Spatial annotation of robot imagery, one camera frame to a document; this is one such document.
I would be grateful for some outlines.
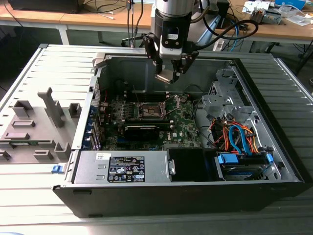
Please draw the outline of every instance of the metal bracket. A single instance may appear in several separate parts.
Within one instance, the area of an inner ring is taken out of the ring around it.
[[[96,53],[96,55],[92,59],[92,66],[97,69],[105,65],[107,60],[110,60],[111,57],[106,57],[104,52]]]

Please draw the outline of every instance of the yellow wire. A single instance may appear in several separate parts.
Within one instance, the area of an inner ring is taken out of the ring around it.
[[[256,152],[259,153],[258,148],[256,147],[256,144],[255,144],[255,136],[253,137],[253,144],[254,144]]]

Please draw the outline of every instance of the table leg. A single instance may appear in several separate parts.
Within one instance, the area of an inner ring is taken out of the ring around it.
[[[98,31],[98,40],[100,43],[103,42],[102,32]]]
[[[67,36],[67,26],[66,25],[58,25],[57,29],[60,32],[61,40],[63,45],[69,45],[68,36]]]

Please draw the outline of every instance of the warning label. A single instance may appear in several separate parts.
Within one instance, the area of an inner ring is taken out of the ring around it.
[[[145,182],[145,158],[110,157],[108,182]]]

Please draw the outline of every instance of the blue latch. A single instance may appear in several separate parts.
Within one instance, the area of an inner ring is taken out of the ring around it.
[[[273,156],[270,153],[266,154],[266,157],[268,158],[268,161],[270,163],[272,163],[274,161],[274,158],[273,158]]]
[[[222,153],[218,156],[219,163],[238,163],[238,158],[234,153]]]
[[[51,173],[52,174],[63,174],[63,166],[62,165],[54,165]]]

